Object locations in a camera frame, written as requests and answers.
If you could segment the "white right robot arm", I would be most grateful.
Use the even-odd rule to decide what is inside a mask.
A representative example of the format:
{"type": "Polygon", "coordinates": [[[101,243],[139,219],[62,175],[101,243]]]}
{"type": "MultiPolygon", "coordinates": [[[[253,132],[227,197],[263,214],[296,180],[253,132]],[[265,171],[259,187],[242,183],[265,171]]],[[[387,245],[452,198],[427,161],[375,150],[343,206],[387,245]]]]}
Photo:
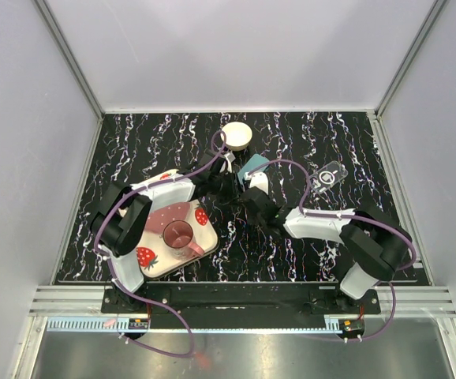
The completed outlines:
{"type": "Polygon", "coordinates": [[[314,238],[344,245],[354,264],[334,293],[334,304],[351,313],[375,285],[393,280],[398,271],[413,266],[417,251],[412,238],[398,222],[377,206],[320,211],[277,206],[263,190],[253,187],[241,195],[248,221],[283,238],[314,238]]]}

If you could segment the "phone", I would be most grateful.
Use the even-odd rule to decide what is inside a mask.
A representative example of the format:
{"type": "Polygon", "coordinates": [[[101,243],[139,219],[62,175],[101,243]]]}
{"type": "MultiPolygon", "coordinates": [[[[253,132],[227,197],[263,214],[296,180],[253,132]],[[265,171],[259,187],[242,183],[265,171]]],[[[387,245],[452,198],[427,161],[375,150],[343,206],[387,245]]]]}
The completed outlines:
{"type": "Polygon", "coordinates": [[[254,154],[247,163],[245,163],[242,168],[240,168],[237,171],[237,179],[239,184],[244,187],[246,186],[251,178],[252,178],[252,172],[259,172],[259,171],[265,171],[267,167],[263,167],[260,169],[257,169],[259,166],[263,165],[264,163],[267,163],[269,159],[263,157],[260,154],[254,154]]]}

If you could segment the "clear transparent phone case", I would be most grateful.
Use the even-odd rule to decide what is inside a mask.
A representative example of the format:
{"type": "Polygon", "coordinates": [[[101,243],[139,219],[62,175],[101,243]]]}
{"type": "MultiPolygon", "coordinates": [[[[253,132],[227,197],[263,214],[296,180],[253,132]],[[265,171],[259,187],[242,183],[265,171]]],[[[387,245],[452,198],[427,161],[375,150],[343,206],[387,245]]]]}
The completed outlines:
{"type": "Polygon", "coordinates": [[[321,194],[341,182],[348,175],[345,166],[338,161],[331,161],[309,178],[312,184],[312,192],[321,194]]]}

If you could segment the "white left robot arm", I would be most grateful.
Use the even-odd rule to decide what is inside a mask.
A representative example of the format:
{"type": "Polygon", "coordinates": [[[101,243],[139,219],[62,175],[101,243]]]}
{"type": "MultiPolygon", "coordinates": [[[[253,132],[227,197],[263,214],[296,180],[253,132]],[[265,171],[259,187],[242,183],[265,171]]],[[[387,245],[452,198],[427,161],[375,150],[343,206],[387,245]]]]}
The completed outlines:
{"type": "Polygon", "coordinates": [[[168,170],[137,184],[113,182],[88,223],[94,249],[109,262],[118,303],[140,311],[145,280],[156,280],[213,253],[219,237],[200,199],[237,195],[234,154],[208,151],[191,173],[168,170]]]}

